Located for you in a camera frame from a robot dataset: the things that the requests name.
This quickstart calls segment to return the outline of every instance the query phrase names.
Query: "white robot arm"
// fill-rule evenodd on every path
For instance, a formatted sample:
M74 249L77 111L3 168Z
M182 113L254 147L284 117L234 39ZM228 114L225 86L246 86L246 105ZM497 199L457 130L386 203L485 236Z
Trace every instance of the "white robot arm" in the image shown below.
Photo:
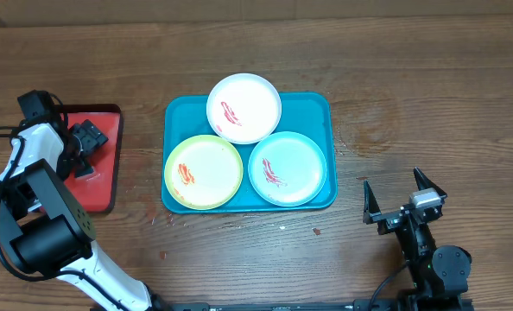
M170 310L95 241L89 216L56 173L63 154L80 155L82 142L68 133L48 93L24 96L19 103L27 122L21 123L22 130L11 140L13 151L0 174L0 251L3 247L21 271L16 273L40 272L69 282L106 310ZM35 120L30 124L29 114ZM40 206L45 212L39 218L25 225L16 223Z

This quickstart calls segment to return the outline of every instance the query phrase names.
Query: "paper plate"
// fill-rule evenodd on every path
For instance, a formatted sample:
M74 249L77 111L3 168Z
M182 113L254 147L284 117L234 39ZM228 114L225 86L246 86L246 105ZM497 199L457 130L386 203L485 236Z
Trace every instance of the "paper plate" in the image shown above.
M216 134L231 143L257 143L270 135L282 116L282 101L265 78L238 73L221 80L206 102L206 117Z
M262 140L250 154L250 183L266 201L298 206L314 198L326 182L326 158L310 138L279 132Z
M170 195L185 207L207 210L223 205L243 179L238 151L214 135L181 142L167 159L164 181Z

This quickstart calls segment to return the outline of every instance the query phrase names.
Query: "teal tray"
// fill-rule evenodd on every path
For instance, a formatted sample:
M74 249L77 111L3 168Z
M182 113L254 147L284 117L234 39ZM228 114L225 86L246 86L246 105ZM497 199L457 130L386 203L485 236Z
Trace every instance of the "teal tray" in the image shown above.
M182 96L168 105L164 122L163 171L168 156L178 144L196 135L216 135L206 119L207 98L207 95ZM163 176L161 197L164 206L173 213L183 214L286 212L330 206L337 197L338 187L329 103L316 92L285 92L280 93L280 98L282 99L282 118L275 132L287 130L308 136L320 146L326 156L326 184L314 199L301 206L284 207L271 205L261 198L251 186L247 173L249 156L256 146L253 143L250 145L234 144L243 160L244 176L239 190L226 204L205 211L187 208L170 195Z

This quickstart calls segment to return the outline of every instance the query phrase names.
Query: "plastic tray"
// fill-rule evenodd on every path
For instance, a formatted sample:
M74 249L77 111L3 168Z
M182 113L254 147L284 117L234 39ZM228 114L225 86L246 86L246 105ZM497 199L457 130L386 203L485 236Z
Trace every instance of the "plastic tray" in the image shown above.
M207 98L207 95L183 96L176 98L168 105L164 123L163 168L172 150L184 140L200 134L216 135L206 119ZM337 197L338 189L329 103L316 92L285 92L280 93L280 98L282 99L282 118L274 132L288 130L308 136L320 146L326 156L326 184L314 199L301 206L283 207L272 205L261 198L251 186L247 173L250 152L256 146L253 143L234 144L243 160L244 177L239 190L226 204L206 211L184 207L168 193L163 177L161 197L164 206L173 213L286 212L330 206Z
M120 107L113 104L64 105L58 111L68 113L68 124L81 124L90 120L109 141L88 158L95 172L74 178L72 172L65 185L76 200L89 213L109 213L115 205L118 178L118 162L123 133L123 117Z

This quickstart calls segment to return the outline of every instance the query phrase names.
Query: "red stain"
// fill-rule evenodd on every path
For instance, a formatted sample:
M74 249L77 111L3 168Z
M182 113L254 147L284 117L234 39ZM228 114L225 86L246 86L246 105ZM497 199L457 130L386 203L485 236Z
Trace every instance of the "red stain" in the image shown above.
M184 183L184 185L189 185L195 183L195 178L193 175L191 175L191 172L187 168L186 164L180 164L178 165L178 174L180 174L181 182Z
M238 118L236 117L236 114L233 113L233 110L230 108L230 106L226 102L222 102L222 108L224 108L225 118L228 119L228 121L230 121L230 123L241 126Z
M266 176L266 181L275 184L277 187L280 186L287 186L288 184L285 183L281 178L276 176L274 171L272 170L272 166L270 165L270 161L268 159L263 159L263 165L264 165L264 176Z

